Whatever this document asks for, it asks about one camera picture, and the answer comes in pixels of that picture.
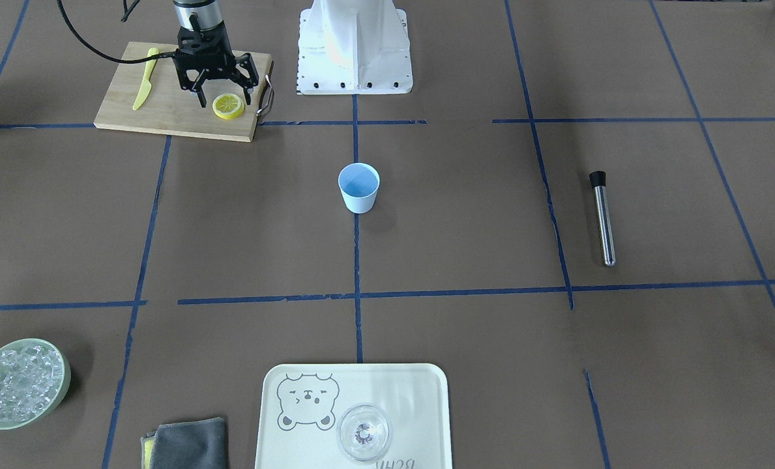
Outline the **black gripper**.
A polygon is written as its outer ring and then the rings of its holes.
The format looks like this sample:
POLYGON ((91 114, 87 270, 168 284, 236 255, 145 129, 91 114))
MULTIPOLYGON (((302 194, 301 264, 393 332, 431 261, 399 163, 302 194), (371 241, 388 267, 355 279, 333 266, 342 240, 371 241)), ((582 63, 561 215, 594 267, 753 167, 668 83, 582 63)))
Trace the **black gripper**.
POLYGON ((181 27, 177 41, 173 64, 179 86, 196 95, 202 109, 207 107, 203 92, 206 80, 226 79, 237 83, 243 90, 245 105, 252 104, 251 94, 259 84, 259 74, 250 53, 238 57, 233 54, 226 25, 220 23, 199 31, 181 27))

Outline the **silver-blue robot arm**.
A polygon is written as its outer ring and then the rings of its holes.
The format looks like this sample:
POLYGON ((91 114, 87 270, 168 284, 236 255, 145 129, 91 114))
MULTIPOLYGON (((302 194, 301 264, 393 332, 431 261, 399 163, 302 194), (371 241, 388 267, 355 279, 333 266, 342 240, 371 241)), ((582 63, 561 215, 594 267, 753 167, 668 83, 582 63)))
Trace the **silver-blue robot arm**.
POLYGON ((202 107, 207 106, 203 84, 226 79, 243 89, 244 101, 259 84, 259 75, 250 53, 233 54, 220 7, 216 1, 175 1, 181 28, 178 48, 172 60, 181 89, 195 93, 202 107))

